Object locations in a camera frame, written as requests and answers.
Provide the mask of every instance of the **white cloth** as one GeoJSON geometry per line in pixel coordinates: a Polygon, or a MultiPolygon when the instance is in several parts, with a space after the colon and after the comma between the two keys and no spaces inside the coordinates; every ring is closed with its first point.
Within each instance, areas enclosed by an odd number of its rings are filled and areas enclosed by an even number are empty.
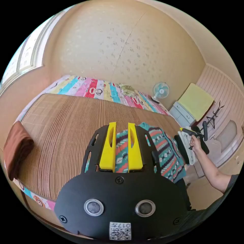
{"type": "Polygon", "coordinates": [[[187,133],[183,132],[183,131],[178,131],[178,135],[181,138],[181,141],[186,149],[186,153],[187,156],[189,158],[189,163],[190,165],[193,165],[195,162],[197,162],[197,158],[195,156],[195,153],[193,152],[193,150],[190,150],[190,140],[191,140],[191,136],[188,135],[187,133]]]}

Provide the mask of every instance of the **drawer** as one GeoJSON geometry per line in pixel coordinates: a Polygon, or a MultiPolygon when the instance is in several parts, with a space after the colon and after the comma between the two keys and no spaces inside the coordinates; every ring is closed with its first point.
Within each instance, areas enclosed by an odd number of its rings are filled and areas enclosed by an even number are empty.
{"type": "Polygon", "coordinates": [[[179,123],[181,127],[190,126],[190,123],[188,122],[188,120],[186,120],[186,118],[183,115],[176,119],[176,121],[179,123]]]}
{"type": "Polygon", "coordinates": [[[170,109],[169,112],[175,119],[178,119],[181,116],[181,113],[174,106],[170,109]]]}
{"type": "Polygon", "coordinates": [[[189,124],[192,124],[194,122],[194,118],[192,115],[183,108],[178,102],[174,103],[174,107],[186,118],[186,120],[189,122],[189,124]]]}

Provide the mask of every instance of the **window frame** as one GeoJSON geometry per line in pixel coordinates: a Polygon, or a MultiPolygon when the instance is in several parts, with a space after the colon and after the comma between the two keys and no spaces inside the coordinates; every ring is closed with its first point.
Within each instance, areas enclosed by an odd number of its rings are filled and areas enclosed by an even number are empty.
{"type": "Polygon", "coordinates": [[[25,68],[22,68],[20,69],[20,62],[21,62],[21,57],[22,57],[22,54],[23,54],[23,51],[24,51],[24,48],[26,46],[26,43],[30,37],[30,35],[33,33],[31,33],[24,41],[24,44],[21,48],[21,51],[20,51],[20,54],[19,54],[19,57],[18,57],[18,62],[17,62],[17,68],[16,68],[16,72],[14,74],[12,74],[4,83],[3,83],[3,77],[0,81],[0,84],[1,84],[1,87],[0,87],[0,95],[3,93],[3,91],[13,82],[15,81],[17,78],[19,78],[20,76],[22,76],[23,74],[25,74],[26,72],[32,70],[32,69],[35,69],[37,68],[36,66],[36,57],[37,57],[37,53],[38,53],[38,49],[39,49],[39,46],[41,44],[41,41],[43,39],[43,36],[45,35],[47,29],[50,27],[50,25],[53,23],[53,21],[57,18],[57,16],[61,13],[57,13],[55,15],[53,15],[50,20],[46,23],[46,25],[44,26],[44,28],[41,30],[37,40],[36,40],[36,43],[34,45],[34,48],[33,48],[33,51],[32,51],[32,54],[31,54],[31,61],[30,61],[30,65],[25,67],[25,68]]]}

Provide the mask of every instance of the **blue fan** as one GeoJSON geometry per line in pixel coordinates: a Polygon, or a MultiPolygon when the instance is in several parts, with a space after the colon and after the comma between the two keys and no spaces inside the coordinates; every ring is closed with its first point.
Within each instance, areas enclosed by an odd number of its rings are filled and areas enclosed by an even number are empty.
{"type": "Polygon", "coordinates": [[[169,95],[169,92],[169,86],[164,82],[159,82],[153,87],[154,96],[152,97],[152,100],[159,103],[157,98],[166,98],[169,95]]]}

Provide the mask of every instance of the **label sticker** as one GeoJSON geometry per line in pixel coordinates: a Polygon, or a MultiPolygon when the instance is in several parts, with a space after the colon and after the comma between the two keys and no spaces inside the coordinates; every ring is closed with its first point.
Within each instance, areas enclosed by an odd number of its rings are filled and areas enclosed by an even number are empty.
{"type": "Polygon", "coordinates": [[[110,240],[131,240],[131,224],[130,223],[109,223],[109,239],[110,240]]]}

